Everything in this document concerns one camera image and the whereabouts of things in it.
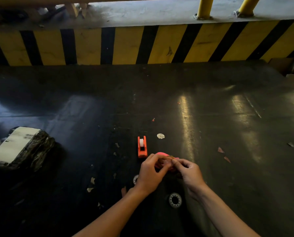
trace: floor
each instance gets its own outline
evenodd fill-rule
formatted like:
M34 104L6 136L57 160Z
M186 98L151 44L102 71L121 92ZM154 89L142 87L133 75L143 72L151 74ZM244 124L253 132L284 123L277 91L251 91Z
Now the floor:
M195 20L200 0L142 0L94 2L86 18L70 18L63 11L48 21L32 23L26 20L13 25L1 25L0 31L94 28L116 26L177 25L212 22L237 22L294 19L294 0L260 0L252 18L236 18L233 12L244 0L214 0L211 20Z
M16 126L58 146L36 173L0 171L0 236L76 233L133 186L143 135L149 154L199 164L261 236L294 236L294 87L262 61L0 67L0 138ZM168 174L121 236L217 236L201 211Z

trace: white plastic ring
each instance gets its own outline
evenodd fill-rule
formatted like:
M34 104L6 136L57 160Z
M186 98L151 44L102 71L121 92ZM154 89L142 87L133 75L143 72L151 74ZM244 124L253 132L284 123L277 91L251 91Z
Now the white plastic ring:
M179 208L182 204L182 198L178 193L172 193L169 195L169 204L173 208Z
M139 145L140 147L144 147L144 139L139 139Z
M134 178L133 178L133 183L134 183L134 185L136 185L136 181L137 181L137 179L138 179L138 175L135 175Z

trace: person's right hand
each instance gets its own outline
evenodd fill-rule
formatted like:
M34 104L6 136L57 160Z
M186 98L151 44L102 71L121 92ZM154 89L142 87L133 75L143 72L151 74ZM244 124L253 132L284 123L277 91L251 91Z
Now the person's right hand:
M182 174L183 181L188 187L191 197L199 200L201 189L207 186L199 166L186 159L172 159L171 162Z

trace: white tape roll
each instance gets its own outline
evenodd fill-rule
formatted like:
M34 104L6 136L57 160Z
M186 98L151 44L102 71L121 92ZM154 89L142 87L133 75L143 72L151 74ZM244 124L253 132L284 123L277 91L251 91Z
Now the white tape roll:
M144 147L144 139L139 139L139 145L140 147Z

